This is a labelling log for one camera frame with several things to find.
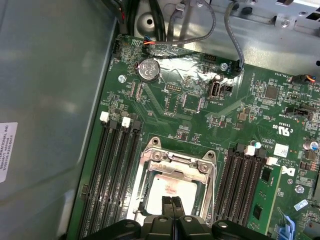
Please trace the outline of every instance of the green circuit board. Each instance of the green circuit board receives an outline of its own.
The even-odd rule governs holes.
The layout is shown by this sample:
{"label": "green circuit board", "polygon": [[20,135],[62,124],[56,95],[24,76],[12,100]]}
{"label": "green circuit board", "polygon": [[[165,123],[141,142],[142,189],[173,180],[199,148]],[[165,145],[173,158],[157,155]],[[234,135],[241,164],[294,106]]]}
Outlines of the green circuit board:
{"label": "green circuit board", "polygon": [[[250,146],[252,141],[260,143],[266,159],[277,158],[277,165],[264,164],[259,172],[246,227],[277,239],[278,229],[289,224],[288,216],[295,223],[294,238],[306,239],[303,231],[307,220],[320,222],[320,208],[314,198],[319,155],[303,148],[306,141],[320,141],[320,85],[292,83],[290,75],[252,65],[235,74],[234,61],[175,46],[153,45],[146,55],[142,45],[142,39],[122,36],[116,46],[118,56],[110,60],[67,239],[80,239],[126,218],[140,153],[155,136],[162,147],[178,153],[201,158],[213,150],[217,162],[215,192],[229,149],[237,144]],[[153,83],[142,82],[137,74],[137,63],[146,58],[160,66],[160,76]],[[222,63],[228,65],[226,71],[221,70]],[[223,75],[230,88],[212,97],[208,92],[217,74]],[[286,112],[302,105],[312,106],[311,114]],[[120,150],[109,165],[108,156],[97,158],[104,138],[105,149],[113,144],[112,137],[103,132],[102,111],[119,123],[123,117],[140,123],[136,137],[131,132],[123,140],[125,148],[121,150],[119,144],[114,147]],[[126,160],[118,166],[122,158]],[[129,161],[132,166],[126,171]],[[297,193],[297,186],[304,189],[303,193]],[[103,196],[99,189],[104,189]],[[107,203],[101,198],[108,198],[110,191],[116,202],[122,194],[124,204],[121,209],[111,206],[103,220]]]}

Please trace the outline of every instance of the motherboard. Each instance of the motherboard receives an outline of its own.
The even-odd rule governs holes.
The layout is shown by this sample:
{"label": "motherboard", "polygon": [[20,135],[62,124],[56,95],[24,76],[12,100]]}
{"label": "motherboard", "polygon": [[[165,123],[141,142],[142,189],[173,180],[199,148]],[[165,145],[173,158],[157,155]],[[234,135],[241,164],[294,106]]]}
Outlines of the motherboard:
{"label": "motherboard", "polygon": [[143,225],[162,196],[208,225],[318,239],[320,84],[143,43],[115,40],[67,239]]}

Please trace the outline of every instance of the gray metal surface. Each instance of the gray metal surface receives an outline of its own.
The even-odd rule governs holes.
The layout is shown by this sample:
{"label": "gray metal surface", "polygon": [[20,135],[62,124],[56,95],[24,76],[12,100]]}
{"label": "gray metal surface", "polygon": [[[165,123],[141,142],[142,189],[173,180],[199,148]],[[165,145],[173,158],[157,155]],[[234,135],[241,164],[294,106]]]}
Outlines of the gray metal surface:
{"label": "gray metal surface", "polygon": [[0,239],[66,232],[115,26],[99,0],[0,0],[0,123],[18,122]]}
{"label": "gray metal surface", "polygon": [[[256,4],[250,4],[249,0],[241,0],[239,9],[230,17],[230,23],[233,33],[243,48],[246,63],[287,74],[305,73],[320,77],[320,66],[316,65],[316,61],[320,60],[320,21],[306,19],[307,14],[299,16],[302,11],[310,13],[318,6],[320,7],[320,0],[312,1],[313,4],[309,5],[298,4],[298,1],[295,1],[289,6],[284,6],[276,4],[276,0],[257,0]],[[178,3],[180,0],[159,0],[166,27]],[[214,32],[203,41],[181,47],[237,60],[236,49],[227,35],[223,21],[228,3],[227,0],[212,0],[212,7],[217,18]],[[241,11],[245,7],[252,7],[253,13],[242,15]],[[186,4],[183,14],[184,18],[176,18],[174,24],[175,40],[203,36],[209,31],[212,18],[204,6],[190,7],[189,4]],[[294,27],[286,28],[281,27],[282,22],[280,22],[278,27],[275,22],[272,22],[272,18],[277,14],[288,18],[290,23],[295,22],[293,19],[296,19],[297,22]],[[141,0],[137,22],[141,15],[151,16],[146,0]],[[139,37],[145,34],[141,25],[140,23],[139,30],[135,31],[135,35]],[[146,33],[149,33],[150,28],[154,27],[153,25],[147,26],[147,23],[145,25],[146,28],[148,27]]]}

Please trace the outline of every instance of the black cable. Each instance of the black cable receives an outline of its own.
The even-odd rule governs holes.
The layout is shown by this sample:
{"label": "black cable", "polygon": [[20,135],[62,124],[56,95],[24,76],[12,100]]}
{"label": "black cable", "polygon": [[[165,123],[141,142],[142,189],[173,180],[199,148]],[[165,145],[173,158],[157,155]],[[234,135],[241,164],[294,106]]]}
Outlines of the black cable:
{"label": "black cable", "polygon": [[128,32],[130,36],[135,35],[135,21],[140,0],[131,0],[131,5],[128,10]]}
{"label": "black cable", "polygon": [[166,27],[165,20],[160,9],[158,0],[149,0],[149,5],[151,9],[151,15],[154,22],[155,38],[157,41],[166,41]]}

